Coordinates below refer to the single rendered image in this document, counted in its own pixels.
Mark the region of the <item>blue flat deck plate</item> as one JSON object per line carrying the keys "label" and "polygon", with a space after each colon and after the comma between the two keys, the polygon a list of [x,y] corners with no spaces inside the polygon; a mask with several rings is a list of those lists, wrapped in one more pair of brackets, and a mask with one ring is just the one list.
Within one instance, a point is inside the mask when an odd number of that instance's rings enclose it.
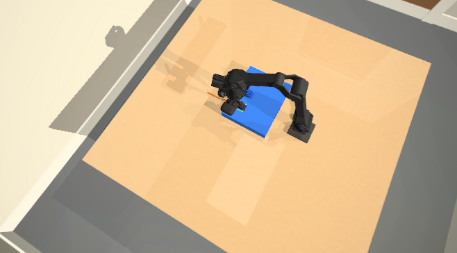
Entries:
{"label": "blue flat deck plate", "polygon": [[249,86],[245,91],[240,100],[245,110],[236,108],[232,116],[222,116],[265,138],[286,97],[274,87]]}

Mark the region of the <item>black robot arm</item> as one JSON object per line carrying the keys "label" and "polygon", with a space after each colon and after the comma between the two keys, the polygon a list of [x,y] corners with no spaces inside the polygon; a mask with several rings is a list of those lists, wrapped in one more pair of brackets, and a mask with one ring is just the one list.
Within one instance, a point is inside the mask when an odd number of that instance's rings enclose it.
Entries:
{"label": "black robot arm", "polygon": [[[289,92],[283,85],[285,79],[293,80],[291,91]],[[286,75],[281,72],[275,74],[266,73],[246,73],[244,70],[232,69],[226,76],[213,74],[211,86],[218,89],[218,96],[230,99],[230,94],[239,95],[247,86],[274,87],[283,94],[284,97],[291,99],[295,104],[295,111],[292,118],[294,123],[293,130],[302,134],[310,132],[313,121],[313,114],[306,109],[306,93],[309,82],[296,74]]]}

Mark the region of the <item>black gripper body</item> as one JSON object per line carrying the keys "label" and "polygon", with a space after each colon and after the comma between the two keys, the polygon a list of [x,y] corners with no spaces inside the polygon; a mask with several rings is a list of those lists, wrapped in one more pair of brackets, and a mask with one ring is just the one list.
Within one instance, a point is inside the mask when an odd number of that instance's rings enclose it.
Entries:
{"label": "black gripper body", "polygon": [[222,112],[226,113],[227,115],[232,116],[236,110],[235,107],[237,105],[237,101],[238,102],[240,101],[240,99],[242,98],[244,93],[243,93],[243,90],[239,95],[232,95],[229,90],[227,93],[230,94],[229,103],[224,102],[220,109]]}

